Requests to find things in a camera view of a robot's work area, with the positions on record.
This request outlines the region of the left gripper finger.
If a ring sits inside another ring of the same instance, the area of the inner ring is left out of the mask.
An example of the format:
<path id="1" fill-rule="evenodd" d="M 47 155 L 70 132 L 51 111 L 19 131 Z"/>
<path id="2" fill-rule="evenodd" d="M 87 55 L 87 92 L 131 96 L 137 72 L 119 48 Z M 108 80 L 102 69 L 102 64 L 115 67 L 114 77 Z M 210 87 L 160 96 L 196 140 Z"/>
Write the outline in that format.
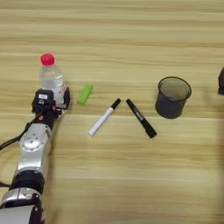
<path id="1" fill-rule="evenodd" d="M 64 93 L 64 109 L 68 109 L 70 101 L 71 101 L 70 89 L 69 87 L 67 87 Z"/>

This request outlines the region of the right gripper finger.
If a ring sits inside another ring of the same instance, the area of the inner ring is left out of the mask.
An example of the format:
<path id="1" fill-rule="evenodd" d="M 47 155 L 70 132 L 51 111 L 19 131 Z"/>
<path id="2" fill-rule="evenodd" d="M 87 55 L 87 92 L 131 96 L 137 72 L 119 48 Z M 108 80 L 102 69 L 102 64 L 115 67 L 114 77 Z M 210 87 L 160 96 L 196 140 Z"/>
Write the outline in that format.
<path id="1" fill-rule="evenodd" d="M 224 95 L 224 67 L 221 69 L 219 78 L 218 78 L 218 94 L 219 95 Z"/>

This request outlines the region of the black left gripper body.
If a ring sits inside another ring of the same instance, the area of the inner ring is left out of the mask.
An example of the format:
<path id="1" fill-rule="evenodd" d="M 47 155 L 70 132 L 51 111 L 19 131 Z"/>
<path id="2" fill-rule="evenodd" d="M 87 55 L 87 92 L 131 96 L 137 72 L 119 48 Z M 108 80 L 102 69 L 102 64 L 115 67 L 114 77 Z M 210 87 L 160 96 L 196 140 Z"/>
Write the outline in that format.
<path id="1" fill-rule="evenodd" d="M 32 112 L 35 114 L 35 118 L 32 122 L 47 125 L 50 129 L 52 129 L 56 120 L 65 110 L 66 108 L 64 105 L 51 106 L 50 108 L 32 106 Z"/>

